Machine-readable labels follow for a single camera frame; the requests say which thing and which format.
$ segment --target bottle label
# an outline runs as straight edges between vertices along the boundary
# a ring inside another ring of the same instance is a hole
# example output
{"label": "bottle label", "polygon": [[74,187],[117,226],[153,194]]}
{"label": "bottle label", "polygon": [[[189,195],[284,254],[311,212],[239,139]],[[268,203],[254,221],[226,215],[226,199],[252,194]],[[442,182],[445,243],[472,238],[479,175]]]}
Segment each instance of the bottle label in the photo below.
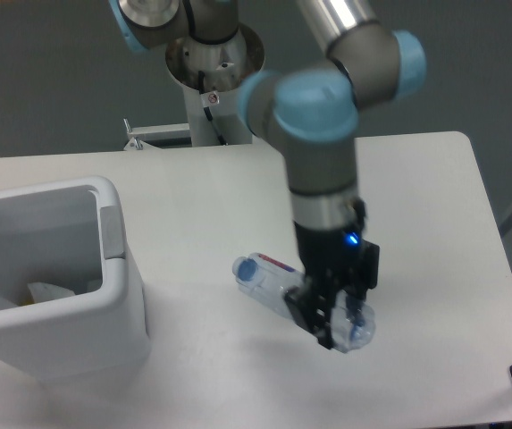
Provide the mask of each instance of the bottle label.
{"label": "bottle label", "polygon": [[288,273],[293,273],[295,272],[295,268],[291,268],[289,265],[285,265],[284,263],[280,262],[280,261],[276,261],[275,259],[271,259],[269,256],[267,255],[263,255],[261,253],[258,253],[257,254],[259,257],[261,257],[264,261],[267,261],[271,264],[274,264],[276,266],[279,266],[282,270],[285,270],[287,271]]}

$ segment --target plastic bottle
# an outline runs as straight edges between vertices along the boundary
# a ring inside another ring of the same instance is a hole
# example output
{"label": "plastic bottle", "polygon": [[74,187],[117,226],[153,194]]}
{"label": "plastic bottle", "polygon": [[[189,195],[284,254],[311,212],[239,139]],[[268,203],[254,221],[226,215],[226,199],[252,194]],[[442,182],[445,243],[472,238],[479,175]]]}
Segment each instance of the plastic bottle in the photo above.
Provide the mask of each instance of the plastic bottle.
{"label": "plastic bottle", "polygon": [[[301,272],[261,253],[239,257],[232,271],[242,292],[292,320],[283,295],[293,286],[303,285],[305,276]],[[337,295],[331,322],[334,348],[342,353],[360,349],[373,338],[373,309],[344,290]]]}
{"label": "plastic bottle", "polygon": [[303,284],[304,275],[261,253],[239,257],[231,269],[239,290],[259,301],[278,315],[291,319],[283,295],[293,286]]}

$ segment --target blue led light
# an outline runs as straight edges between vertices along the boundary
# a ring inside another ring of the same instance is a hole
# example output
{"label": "blue led light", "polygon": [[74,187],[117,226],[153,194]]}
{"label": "blue led light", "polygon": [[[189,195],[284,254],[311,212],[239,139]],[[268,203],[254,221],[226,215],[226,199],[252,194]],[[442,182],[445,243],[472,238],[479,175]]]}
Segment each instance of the blue led light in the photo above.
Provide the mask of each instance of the blue led light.
{"label": "blue led light", "polygon": [[345,241],[347,244],[354,247],[359,245],[360,239],[356,233],[351,232],[350,234],[345,234]]}

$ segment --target white bin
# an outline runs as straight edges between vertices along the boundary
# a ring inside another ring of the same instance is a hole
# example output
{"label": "white bin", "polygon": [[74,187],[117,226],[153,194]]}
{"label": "white bin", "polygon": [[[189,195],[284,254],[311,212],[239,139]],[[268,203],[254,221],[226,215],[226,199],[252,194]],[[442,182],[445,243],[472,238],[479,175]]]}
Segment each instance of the white bin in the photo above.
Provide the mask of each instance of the white bin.
{"label": "white bin", "polygon": [[[24,305],[33,282],[61,286],[75,296]],[[109,180],[0,191],[5,363],[46,380],[144,358],[150,341],[142,286]]]}

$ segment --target gray floor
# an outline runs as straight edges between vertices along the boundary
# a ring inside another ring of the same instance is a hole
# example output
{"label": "gray floor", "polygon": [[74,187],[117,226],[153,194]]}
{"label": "gray floor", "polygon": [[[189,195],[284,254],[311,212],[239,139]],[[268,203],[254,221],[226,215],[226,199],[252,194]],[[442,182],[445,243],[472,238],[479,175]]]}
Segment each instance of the gray floor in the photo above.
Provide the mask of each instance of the gray floor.
{"label": "gray floor", "polygon": [[[120,150],[133,126],[185,122],[164,52],[133,55],[105,0],[0,3],[0,156]],[[494,214],[512,200],[512,2],[373,0],[410,29],[429,63],[424,90],[366,112],[360,135],[460,130],[473,142]],[[270,69],[320,58],[295,0],[240,0]],[[505,239],[512,266],[512,232]]]}

